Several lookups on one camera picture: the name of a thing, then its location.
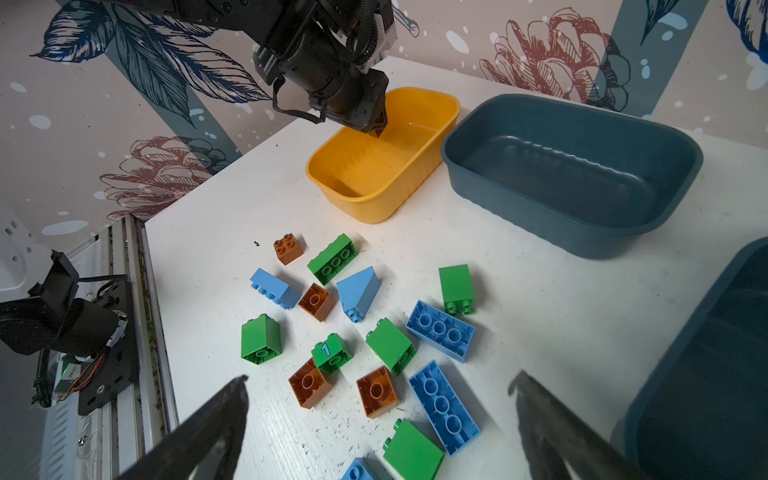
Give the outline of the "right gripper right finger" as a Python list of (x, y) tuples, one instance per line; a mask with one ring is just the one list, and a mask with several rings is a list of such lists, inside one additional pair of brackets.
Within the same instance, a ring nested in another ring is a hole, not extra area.
[(518, 430), (533, 479), (647, 479), (525, 371), (508, 388), (516, 397)]

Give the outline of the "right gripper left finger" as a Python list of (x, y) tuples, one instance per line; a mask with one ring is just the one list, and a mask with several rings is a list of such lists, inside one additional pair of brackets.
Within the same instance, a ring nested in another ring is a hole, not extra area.
[(248, 377), (234, 378), (122, 479), (232, 479), (245, 436)]

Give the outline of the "brown lego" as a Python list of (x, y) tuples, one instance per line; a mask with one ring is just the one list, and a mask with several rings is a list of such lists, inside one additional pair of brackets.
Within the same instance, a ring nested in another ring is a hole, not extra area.
[(333, 294), (317, 283), (312, 283), (298, 302), (299, 307), (318, 322), (327, 319), (335, 304)]
[(333, 388), (329, 377), (323, 374), (310, 358), (293, 375), (289, 384), (301, 408), (314, 408)]
[(273, 242), (277, 260), (284, 266), (289, 265), (304, 253), (305, 242), (301, 236), (287, 233)]
[(392, 410), (399, 404), (389, 370), (382, 366), (356, 381), (364, 413), (372, 419)]
[(388, 125), (388, 118), (385, 112), (381, 113), (372, 123), (369, 135), (380, 138)]

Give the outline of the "long green lego brick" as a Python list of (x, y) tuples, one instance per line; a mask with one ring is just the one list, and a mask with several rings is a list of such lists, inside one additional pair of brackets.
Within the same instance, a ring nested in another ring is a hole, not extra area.
[(353, 241), (346, 234), (340, 234), (307, 267), (317, 282), (324, 286), (339, 274), (359, 254)]

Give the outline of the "light blue sloped lego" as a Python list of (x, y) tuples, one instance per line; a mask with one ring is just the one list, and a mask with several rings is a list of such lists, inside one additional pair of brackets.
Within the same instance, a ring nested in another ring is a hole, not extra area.
[(373, 267), (351, 275), (337, 284), (344, 314), (353, 323), (359, 323), (364, 319), (380, 286), (381, 281)]

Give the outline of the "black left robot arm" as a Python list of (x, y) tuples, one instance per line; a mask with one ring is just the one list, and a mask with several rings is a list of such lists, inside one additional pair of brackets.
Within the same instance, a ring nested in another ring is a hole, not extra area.
[(122, 1), (148, 21), (149, 42), (195, 90), (231, 103), (264, 91), (237, 62), (207, 47), (215, 30), (245, 33), (256, 44), (256, 74), (271, 87), (274, 111), (286, 83), (302, 89), (308, 111), (287, 115), (327, 120), (370, 135), (386, 128), (389, 79), (375, 69), (395, 32), (388, 1)]

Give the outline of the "blue lego lower plate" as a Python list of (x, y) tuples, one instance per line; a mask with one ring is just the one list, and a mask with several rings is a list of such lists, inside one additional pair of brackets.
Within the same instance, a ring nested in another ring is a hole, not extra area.
[(408, 379), (446, 453), (454, 457), (481, 433), (436, 361)]

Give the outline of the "blue lego plate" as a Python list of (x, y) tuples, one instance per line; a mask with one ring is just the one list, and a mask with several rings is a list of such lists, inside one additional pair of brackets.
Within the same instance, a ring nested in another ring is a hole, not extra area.
[(419, 300), (406, 323), (406, 329), (421, 341), (450, 358), (465, 363), (476, 329)]
[(446, 453), (454, 457), (481, 433), (436, 361), (408, 379)]

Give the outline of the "yellow plastic bin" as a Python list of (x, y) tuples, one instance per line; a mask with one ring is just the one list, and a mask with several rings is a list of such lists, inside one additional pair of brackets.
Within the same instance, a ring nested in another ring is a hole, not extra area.
[(402, 87), (387, 93), (386, 110), (380, 136), (344, 127), (306, 165), (328, 201), (366, 224), (392, 216), (442, 162), (440, 148), (461, 105), (446, 93)]

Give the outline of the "blue lego middle plate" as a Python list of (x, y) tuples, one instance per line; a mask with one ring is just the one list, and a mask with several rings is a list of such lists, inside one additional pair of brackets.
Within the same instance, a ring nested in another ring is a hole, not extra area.
[(450, 358), (465, 363), (476, 329), (419, 300), (406, 323), (406, 329), (421, 341)]

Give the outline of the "small green numbered lego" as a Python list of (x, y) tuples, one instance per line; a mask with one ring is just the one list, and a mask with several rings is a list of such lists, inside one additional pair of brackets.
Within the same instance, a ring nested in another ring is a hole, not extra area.
[(331, 333), (325, 341), (318, 342), (311, 351), (316, 368), (326, 376), (332, 375), (353, 358), (345, 340)]

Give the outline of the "dark teal bin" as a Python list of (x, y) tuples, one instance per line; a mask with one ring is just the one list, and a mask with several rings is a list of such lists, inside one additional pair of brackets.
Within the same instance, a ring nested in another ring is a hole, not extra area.
[(524, 94), (483, 102), (441, 154), (458, 195), (593, 260), (664, 224), (703, 164), (699, 145), (673, 127)]
[(611, 434), (655, 479), (767, 476), (767, 241), (717, 278)]

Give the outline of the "middle dark teal bin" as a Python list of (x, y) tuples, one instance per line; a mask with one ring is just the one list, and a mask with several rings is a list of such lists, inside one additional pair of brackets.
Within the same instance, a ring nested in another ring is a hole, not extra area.
[(458, 195), (593, 260), (664, 224), (703, 164), (699, 145), (673, 127), (524, 94), (483, 102), (441, 154)]

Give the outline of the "aluminium mounting rail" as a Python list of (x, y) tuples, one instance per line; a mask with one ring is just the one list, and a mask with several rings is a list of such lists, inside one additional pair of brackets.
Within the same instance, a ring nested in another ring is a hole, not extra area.
[(158, 445), (177, 424), (144, 224), (128, 216), (69, 256), (81, 276), (76, 295), (95, 303), (117, 278), (132, 285), (138, 380), (109, 404), (78, 415), (78, 393), (46, 414), (41, 479), (113, 479)]

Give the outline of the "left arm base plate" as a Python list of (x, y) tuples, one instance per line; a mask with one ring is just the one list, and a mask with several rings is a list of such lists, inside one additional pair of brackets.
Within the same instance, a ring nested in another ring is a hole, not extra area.
[(131, 282), (126, 277), (108, 282), (97, 292), (95, 304), (115, 313), (125, 328), (118, 340), (108, 344), (105, 358), (90, 382), (78, 391), (81, 417), (109, 404), (139, 376)]

